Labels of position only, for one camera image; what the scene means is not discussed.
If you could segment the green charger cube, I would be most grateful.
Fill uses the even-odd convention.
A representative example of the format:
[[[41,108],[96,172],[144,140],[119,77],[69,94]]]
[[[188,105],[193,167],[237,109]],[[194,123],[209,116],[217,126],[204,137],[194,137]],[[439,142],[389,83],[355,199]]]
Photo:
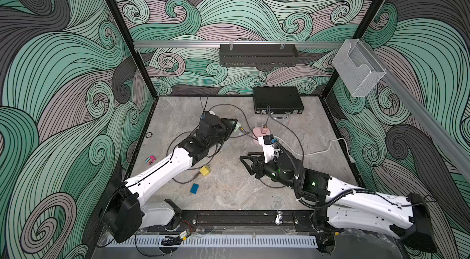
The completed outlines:
[[[242,131],[243,130],[242,125],[240,124],[240,122],[237,122],[235,130],[237,130],[237,131]]]

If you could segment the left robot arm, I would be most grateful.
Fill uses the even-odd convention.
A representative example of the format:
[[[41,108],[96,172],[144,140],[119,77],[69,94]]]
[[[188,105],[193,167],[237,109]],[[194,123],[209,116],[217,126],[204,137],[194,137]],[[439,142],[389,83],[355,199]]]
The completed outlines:
[[[147,201],[163,185],[208,157],[209,150],[222,146],[238,129],[234,118],[220,118],[204,112],[198,128],[177,144],[172,152],[148,170],[128,178],[111,180],[99,200],[99,221],[104,223],[117,243],[131,238],[139,229],[178,227],[181,210],[170,199],[161,203]]]

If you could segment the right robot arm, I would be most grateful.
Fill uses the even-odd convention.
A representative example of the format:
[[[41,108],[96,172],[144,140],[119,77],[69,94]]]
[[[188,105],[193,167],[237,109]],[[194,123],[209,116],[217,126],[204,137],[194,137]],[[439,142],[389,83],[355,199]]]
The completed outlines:
[[[262,153],[249,153],[239,160],[256,179],[268,177],[292,189],[298,202],[313,210],[313,224],[324,231],[355,228],[389,235],[419,252],[438,250],[428,211],[430,201],[420,194],[396,196],[354,186],[306,169],[284,152],[269,161]]]

